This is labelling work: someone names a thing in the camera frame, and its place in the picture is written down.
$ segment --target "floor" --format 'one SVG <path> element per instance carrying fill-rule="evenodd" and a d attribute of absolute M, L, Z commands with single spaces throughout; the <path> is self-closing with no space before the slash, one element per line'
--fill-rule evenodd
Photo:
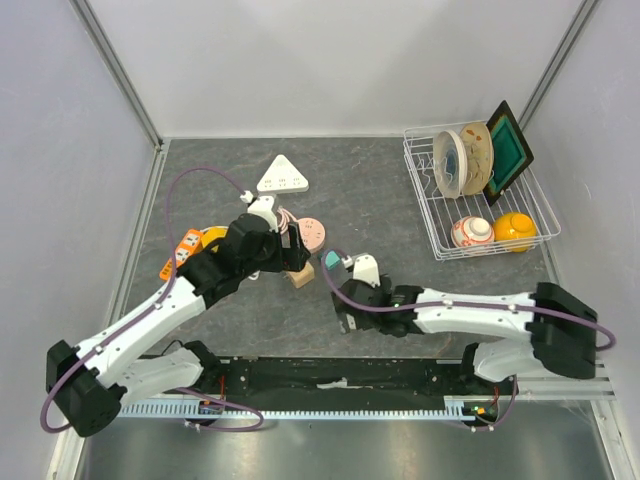
<path fill-rule="evenodd" d="M 173 141 L 129 296 L 129 308 L 159 285 L 168 256 L 162 223 L 171 180 L 197 165 L 218 166 L 250 188 L 279 153 L 309 179 L 282 195 L 295 215 L 327 229 L 328 246 L 374 255 L 395 284 L 451 292 L 528 291 L 547 279 L 539 249 L 436 262 L 398 138 Z M 190 174 L 172 198 L 176 236 L 226 225 L 243 211 L 236 192 L 208 173 Z M 200 339 L 220 355 L 459 357 L 477 337 L 340 333 L 320 278 L 295 290 L 262 274 L 158 343 Z M 180 422 L 116 420 L 92 437 L 77 480 L 611 478 L 588 406 L 519 402 L 498 431 L 471 434 L 434 422 L 342 421 L 272 424 L 252 434 L 197 434 Z"/>

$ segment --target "triangular white power strip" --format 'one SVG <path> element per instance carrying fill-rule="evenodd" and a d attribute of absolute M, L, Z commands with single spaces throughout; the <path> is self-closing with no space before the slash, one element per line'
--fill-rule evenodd
<path fill-rule="evenodd" d="M 296 193 L 309 190 L 309 181 L 287 157 L 278 155 L 258 182 L 260 193 Z"/>

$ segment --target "pink round power strip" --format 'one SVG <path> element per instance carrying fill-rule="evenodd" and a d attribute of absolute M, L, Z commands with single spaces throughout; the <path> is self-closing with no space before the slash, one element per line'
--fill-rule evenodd
<path fill-rule="evenodd" d="M 298 220 L 302 243 L 311 253 L 318 253 L 324 246 L 326 234 L 324 226 L 315 218 L 301 218 Z"/>

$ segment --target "white wall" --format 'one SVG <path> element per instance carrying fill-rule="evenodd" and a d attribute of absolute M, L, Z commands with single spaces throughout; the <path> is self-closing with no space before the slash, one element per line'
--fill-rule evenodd
<path fill-rule="evenodd" d="M 46 351 L 104 323 L 153 149 L 67 0 L 3 2 L 0 45 L 0 477 L 39 479 Z"/>
<path fill-rule="evenodd" d="M 640 446 L 640 9 L 600 2 L 526 130 L 560 216 L 552 243 L 565 286 L 619 345 L 603 356 Z"/>
<path fill-rule="evenodd" d="M 579 0 L 91 0 L 165 136 L 400 133 L 521 112 Z"/>

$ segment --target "dish rack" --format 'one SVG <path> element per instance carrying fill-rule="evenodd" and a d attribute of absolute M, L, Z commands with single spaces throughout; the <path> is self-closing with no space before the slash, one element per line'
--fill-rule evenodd
<path fill-rule="evenodd" d="M 491 207 L 482 193 L 456 199 L 442 196 L 433 171 L 433 140 L 443 130 L 459 132 L 464 125 L 411 128 L 404 133 L 404 159 L 436 260 L 511 253 L 517 247 L 532 249 L 558 235 L 558 219 L 529 169 Z M 526 240 L 493 242 L 481 247 L 458 247 L 451 240 L 453 224 L 463 217 L 482 217 L 493 225 L 496 219 L 510 212 L 521 212 L 531 217 L 537 235 Z"/>

